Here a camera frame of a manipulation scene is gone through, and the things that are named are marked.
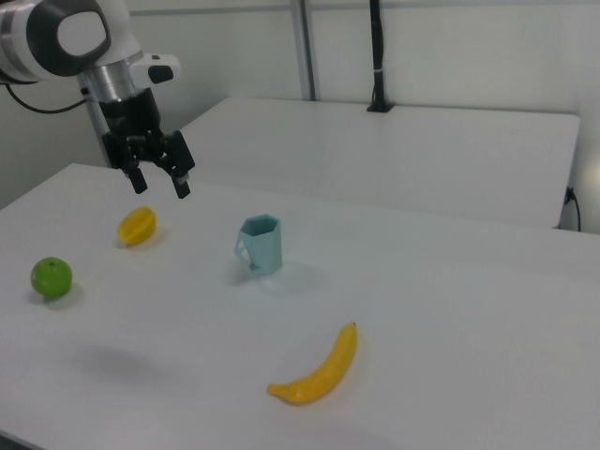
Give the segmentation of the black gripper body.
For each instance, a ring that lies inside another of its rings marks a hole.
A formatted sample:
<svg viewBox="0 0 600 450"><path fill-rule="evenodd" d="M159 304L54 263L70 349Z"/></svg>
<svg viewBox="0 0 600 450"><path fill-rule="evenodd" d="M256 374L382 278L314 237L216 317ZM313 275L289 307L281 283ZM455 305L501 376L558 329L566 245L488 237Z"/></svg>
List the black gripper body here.
<svg viewBox="0 0 600 450"><path fill-rule="evenodd" d="M142 162L155 164L175 179L195 167L183 134L162 131L158 105L149 88L133 97L102 102L100 109L109 127L102 140L110 164L128 178L143 177Z"/></svg>

